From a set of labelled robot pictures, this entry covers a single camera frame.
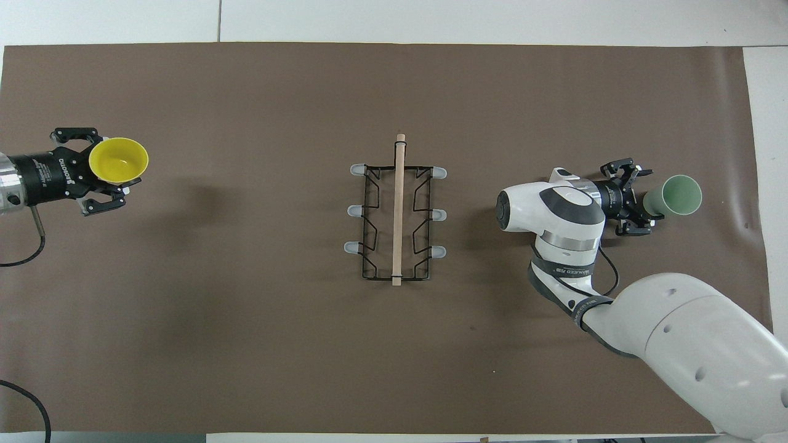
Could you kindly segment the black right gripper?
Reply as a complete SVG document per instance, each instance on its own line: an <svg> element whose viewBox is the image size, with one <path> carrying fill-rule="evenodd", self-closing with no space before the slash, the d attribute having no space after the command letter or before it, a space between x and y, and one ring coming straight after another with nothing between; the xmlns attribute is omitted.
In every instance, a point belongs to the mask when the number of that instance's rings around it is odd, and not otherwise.
<svg viewBox="0 0 788 443"><path fill-rule="evenodd" d="M653 232L656 222L665 219L664 214L652 214L638 206L632 185L638 177L653 173L643 169L633 159L619 159L600 166L600 173L607 180L595 180L594 185L600 194L600 207L606 218L614 218L618 225L614 228L616 236L645 236Z"/></svg>

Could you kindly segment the pale green plastic cup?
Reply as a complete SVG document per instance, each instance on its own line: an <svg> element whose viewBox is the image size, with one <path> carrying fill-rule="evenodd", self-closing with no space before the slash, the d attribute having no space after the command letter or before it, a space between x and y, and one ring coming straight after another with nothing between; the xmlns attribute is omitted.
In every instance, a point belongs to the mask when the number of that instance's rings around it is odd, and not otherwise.
<svg viewBox="0 0 788 443"><path fill-rule="evenodd" d="M673 175L645 194L643 207L654 217L683 217L695 213L702 200L702 190L695 179Z"/></svg>

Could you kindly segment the brown table mat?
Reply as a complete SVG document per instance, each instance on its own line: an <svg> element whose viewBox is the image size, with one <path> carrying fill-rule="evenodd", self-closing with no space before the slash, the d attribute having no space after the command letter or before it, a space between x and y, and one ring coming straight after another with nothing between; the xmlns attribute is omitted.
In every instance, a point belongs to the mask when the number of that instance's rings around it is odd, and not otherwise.
<svg viewBox="0 0 788 443"><path fill-rule="evenodd" d="M125 207L39 209L47 247L0 269L0 378L57 431L706 434L641 360L530 285L503 188L631 157L704 193L608 233L621 286L706 281L771 325L744 54L732 47L330 43L8 47L0 151L95 127L150 163ZM439 166L430 280L366 281L353 164Z"/></svg>

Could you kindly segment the yellow plastic cup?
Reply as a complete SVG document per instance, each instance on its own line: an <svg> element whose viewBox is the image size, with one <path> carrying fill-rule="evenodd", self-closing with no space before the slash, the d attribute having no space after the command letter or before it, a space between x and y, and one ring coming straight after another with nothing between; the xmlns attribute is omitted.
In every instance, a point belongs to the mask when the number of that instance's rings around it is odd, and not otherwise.
<svg viewBox="0 0 788 443"><path fill-rule="evenodd" d="M102 140L88 154L90 171L98 179L113 184L140 177L146 171L149 160L147 150L139 142L126 137Z"/></svg>

